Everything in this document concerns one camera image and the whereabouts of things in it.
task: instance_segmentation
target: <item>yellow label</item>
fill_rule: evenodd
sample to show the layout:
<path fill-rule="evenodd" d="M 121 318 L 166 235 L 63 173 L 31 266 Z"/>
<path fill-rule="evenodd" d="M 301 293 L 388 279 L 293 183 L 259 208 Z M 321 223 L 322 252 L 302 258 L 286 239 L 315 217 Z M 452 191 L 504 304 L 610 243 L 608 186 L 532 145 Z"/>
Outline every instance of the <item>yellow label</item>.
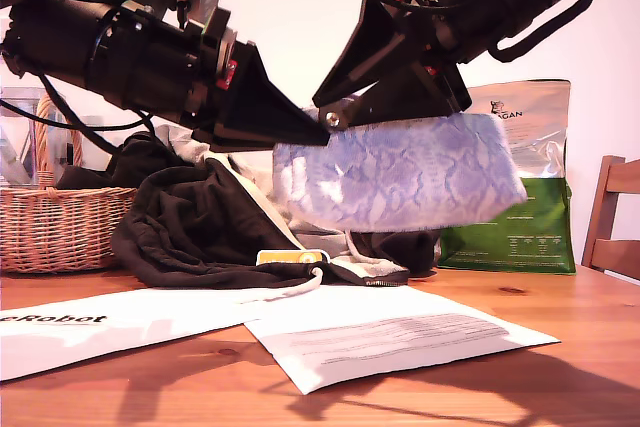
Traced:
<path fill-rule="evenodd" d="M 329 262 L 329 255 L 323 250 L 261 250 L 258 252 L 256 265 L 270 262 L 313 264 L 315 262 Z"/>

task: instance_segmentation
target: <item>pile of clothes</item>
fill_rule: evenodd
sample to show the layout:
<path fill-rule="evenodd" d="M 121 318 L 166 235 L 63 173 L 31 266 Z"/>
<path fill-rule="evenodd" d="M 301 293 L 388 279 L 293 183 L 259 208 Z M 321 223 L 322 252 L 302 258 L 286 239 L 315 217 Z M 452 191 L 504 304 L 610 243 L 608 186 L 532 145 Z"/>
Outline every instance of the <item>pile of clothes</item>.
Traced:
<path fill-rule="evenodd" d="M 211 152 L 179 127 L 134 134 L 105 172 L 69 166 L 56 187 L 138 188 L 112 249 L 149 287 L 287 289 L 320 278 L 393 286 L 434 263 L 437 231 L 339 231 L 297 219 L 275 201 L 268 169 Z M 320 249 L 330 260 L 256 265 L 261 250 L 274 249 Z"/>

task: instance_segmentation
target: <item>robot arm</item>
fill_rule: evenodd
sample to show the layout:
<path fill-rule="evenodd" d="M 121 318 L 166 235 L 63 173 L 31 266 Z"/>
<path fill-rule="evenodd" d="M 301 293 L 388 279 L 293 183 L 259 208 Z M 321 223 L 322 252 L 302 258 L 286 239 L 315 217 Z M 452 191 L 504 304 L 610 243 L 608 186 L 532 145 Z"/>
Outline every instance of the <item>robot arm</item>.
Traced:
<path fill-rule="evenodd" d="M 162 116 L 218 150 L 324 145 L 333 129 L 466 109 L 457 64 L 485 51 L 513 60 L 591 3 L 498 48 L 558 1 L 363 0 L 351 40 L 314 96 L 320 122 L 269 82 L 256 46 L 235 40 L 217 0 L 0 0 L 13 6 L 2 53 L 17 75 L 51 75 Z M 183 28 L 160 20 L 166 9 Z"/>
<path fill-rule="evenodd" d="M 217 150 L 328 141 L 269 82 L 256 46 L 235 40 L 217 0 L 1 2 L 12 5 L 2 50 L 17 75 L 44 73 L 97 92 L 188 127 Z M 178 10 L 183 29 L 162 22 L 167 8 Z"/>

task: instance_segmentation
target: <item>wooden chair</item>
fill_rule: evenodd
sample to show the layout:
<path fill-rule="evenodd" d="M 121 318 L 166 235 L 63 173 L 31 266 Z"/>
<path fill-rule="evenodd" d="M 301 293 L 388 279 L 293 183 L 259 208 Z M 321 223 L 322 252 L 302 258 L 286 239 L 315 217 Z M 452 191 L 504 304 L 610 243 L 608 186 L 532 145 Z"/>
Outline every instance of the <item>wooden chair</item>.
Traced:
<path fill-rule="evenodd" d="M 623 157 L 604 156 L 582 265 L 640 280 L 640 241 L 611 240 L 618 194 L 621 193 L 640 194 L 640 160 L 625 163 Z"/>

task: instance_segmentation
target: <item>paper document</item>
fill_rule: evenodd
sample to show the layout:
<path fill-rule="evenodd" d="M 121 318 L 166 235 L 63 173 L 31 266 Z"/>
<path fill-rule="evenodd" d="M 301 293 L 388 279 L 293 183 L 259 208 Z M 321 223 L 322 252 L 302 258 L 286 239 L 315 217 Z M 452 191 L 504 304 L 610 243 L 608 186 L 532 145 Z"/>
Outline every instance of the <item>paper document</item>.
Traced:
<path fill-rule="evenodd" d="M 261 302 L 237 302 L 263 290 L 141 289 L 0 311 L 0 380 L 257 319 Z"/>
<path fill-rule="evenodd" d="M 410 287 L 321 286 L 246 323 L 303 394 L 381 372 L 558 342 Z"/>

